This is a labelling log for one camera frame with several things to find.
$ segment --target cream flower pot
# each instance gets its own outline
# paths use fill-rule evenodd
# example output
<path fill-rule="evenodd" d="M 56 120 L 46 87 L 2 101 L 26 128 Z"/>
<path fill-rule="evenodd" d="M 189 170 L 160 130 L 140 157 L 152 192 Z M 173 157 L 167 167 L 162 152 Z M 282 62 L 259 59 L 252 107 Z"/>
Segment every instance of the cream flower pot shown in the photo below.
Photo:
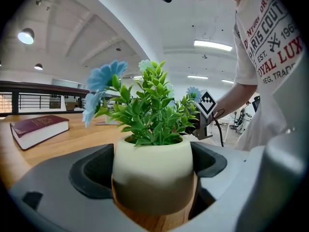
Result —
<path fill-rule="evenodd" d="M 112 168 L 118 202 L 148 215 L 183 209 L 193 195 L 193 158 L 188 140 L 174 145 L 139 146 L 118 141 Z"/>

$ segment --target white ceiling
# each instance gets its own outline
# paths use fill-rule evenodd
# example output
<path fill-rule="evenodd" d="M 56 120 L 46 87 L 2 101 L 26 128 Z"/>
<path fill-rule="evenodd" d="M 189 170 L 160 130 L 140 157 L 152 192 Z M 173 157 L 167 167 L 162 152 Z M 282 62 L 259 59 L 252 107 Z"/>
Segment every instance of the white ceiling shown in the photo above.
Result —
<path fill-rule="evenodd" d="M 24 28 L 35 32 L 32 45 L 21 43 L 17 34 Z M 8 22 L 2 44 L 2 55 L 48 55 L 69 60 L 80 68 L 97 68 L 118 59 L 127 61 L 127 74 L 138 71 L 141 60 L 135 50 L 94 11 L 77 0 L 27 0 Z M 35 71 L 33 66 L 24 66 Z"/>
<path fill-rule="evenodd" d="M 76 71 L 124 60 L 129 63 L 127 74 L 138 72 L 138 62 L 146 53 L 152 60 L 166 60 L 171 78 L 179 81 L 189 74 L 203 75 L 209 77 L 205 83 L 226 87 L 221 79 L 235 77 L 235 4 L 231 0 L 93 0 L 117 17 L 130 41 L 119 25 L 88 6 L 90 0 L 42 0 L 41 6 L 36 1 L 28 0 L 8 24 L 4 53 L 37 51 L 69 59 L 77 64 Z M 16 35 L 25 27 L 35 31 L 34 45 L 18 41 Z M 227 44 L 233 50 L 194 47 L 195 39 Z"/>

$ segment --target red book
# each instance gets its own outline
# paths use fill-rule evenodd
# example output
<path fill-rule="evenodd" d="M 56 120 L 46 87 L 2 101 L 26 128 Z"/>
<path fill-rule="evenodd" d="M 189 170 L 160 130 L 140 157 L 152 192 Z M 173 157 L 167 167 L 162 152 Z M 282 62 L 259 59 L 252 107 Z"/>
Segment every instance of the red book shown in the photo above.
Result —
<path fill-rule="evenodd" d="M 39 143 L 69 129 L 67 118 L 47 115 L 10 123 L 11 132 L 22 150 L 27 150 Z"/>

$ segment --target wooden table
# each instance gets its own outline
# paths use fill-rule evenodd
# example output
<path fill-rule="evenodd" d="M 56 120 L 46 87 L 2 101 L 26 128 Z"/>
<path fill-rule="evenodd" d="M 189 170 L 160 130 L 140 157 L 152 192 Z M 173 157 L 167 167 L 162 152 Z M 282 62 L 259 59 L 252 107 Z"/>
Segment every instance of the wooden table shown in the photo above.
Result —
<path fill-rule="evenodd" d="M 30 168 L 44 160 L 88 147 L 103 144 L 116 145 L 119 138 L 130 134 L 129 132 L 121 133 L 121 128 L 112 125 L 95 126 L 96 122 L 104 120 L 102 117 L 94 119 L 89 128 L 86 129 L 82 122 L 82 114 L 63 114 L 57 116 L 68 118 L 70 120 L 70 129 L 27 151 L 20 150 L 17 143 L 13 140 L 10 122 L 39 116 L 7 116 L 0 121 L 0 178 L 7 189 L 17 182 Z M 168 231 L 187 222 L 192 202 L 193 197 L 186 208 L 172 215 L 146 216 L 122 207 L 115 200 L 118 208 L 129 218 L 143 228 L 155 232 Z"/>

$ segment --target railing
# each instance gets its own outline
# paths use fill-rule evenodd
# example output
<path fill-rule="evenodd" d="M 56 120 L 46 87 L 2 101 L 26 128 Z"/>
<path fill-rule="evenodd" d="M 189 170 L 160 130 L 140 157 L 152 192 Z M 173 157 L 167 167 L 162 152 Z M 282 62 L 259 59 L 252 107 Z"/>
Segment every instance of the railing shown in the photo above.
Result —
<path fill-rule="evenodd" d="M 55 85 L 0 81 L 0 117 L 20 114 L 68 114 L 83 108 L 86 89 Z M 105 94 L 105 99 L 119 96 Z"/>

